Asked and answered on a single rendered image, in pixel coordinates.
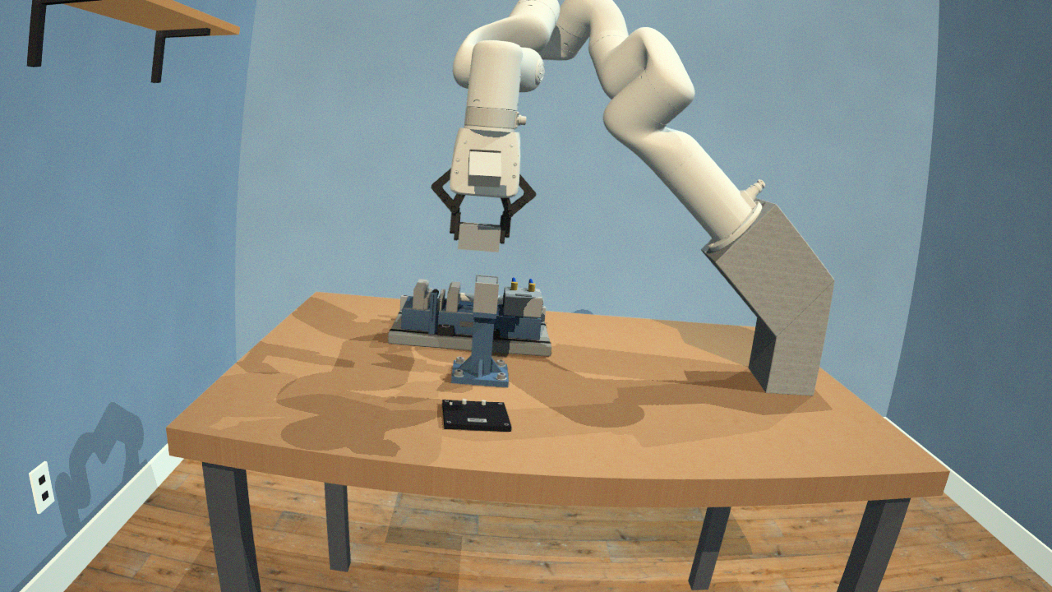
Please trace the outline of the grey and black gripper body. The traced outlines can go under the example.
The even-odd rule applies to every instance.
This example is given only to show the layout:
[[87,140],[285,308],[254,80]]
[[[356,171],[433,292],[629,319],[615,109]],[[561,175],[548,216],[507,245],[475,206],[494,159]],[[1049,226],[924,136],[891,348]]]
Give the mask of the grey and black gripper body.
[[[500,187],[468,186],[468,157],[469,151],[474,149],[502,151]],[[464,128],[459,128],[450,171],[450,190],[452,192],[478,197],[514,197],[519,190],[520,175],[521,137],[519,137],[519,132],[509,128],[478,127],[478,125],[464,125]]]

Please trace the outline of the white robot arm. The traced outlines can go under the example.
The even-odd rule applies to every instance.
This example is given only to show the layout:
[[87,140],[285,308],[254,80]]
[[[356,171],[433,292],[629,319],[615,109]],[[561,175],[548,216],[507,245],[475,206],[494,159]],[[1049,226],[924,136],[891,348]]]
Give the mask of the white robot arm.
[[711,236],[710,250],[729,246],[758,219],[756,196],[765,183],[739,191],[693,137],[665,127],[694,101],[694,84],[660,30],[642,27],[628,36],[612,0],[565,0],[561,7],[557,0],[519,0],[508,18],[471,30],[452,63],[457,83],[468,89],[464,125],[525,125],[515,113],[519,91],[537,90],[542,60],[572,59],[588,38],[598,80],[611,99],[602,114],[607,130],[696,218]]

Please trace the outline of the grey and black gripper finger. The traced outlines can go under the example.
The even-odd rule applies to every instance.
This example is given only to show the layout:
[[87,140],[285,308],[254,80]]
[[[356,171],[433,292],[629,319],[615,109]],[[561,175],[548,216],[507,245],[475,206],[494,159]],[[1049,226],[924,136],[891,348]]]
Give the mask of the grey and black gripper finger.
[[459,210],[461,210],[460,206],[465,195],[457,193],[454,200],[452,200],[450,193],[445,192],[445,190],[443,190],[443,185],[445,185],[445,183],[450,181],[450,171],[447,171],[446,173],[443,173],[441,178],[438,178],[436,182],[431,185],[431,189],[437,195],[437,197],[439,197],[442,200],[444,205],[447,206],[448,209],[450,209],[451,212],[450,234],[454,234],[454,240],[457,240],[459,239],[459,225],[461,224],[461,212],[459,212]]
[[524,193],[522,195],[521,198],[515,200],[515,203],[512,203],[512,205],[509,198],[501,198],[502,205],[504,206],[500,224],[502,228],[500,243],[502,244],[505,244],[505,238],[510,238],[511,217],[514,216],[515,212],[519,212],[519,210],[521,210],[521,207],[527,205],[527,203],[529,203],[531,199],[537,197],[537,192],[530,187],[528,183],[526,183],[525,179],[523,179],[521,175],[519,176],[519,186],[522,188]]

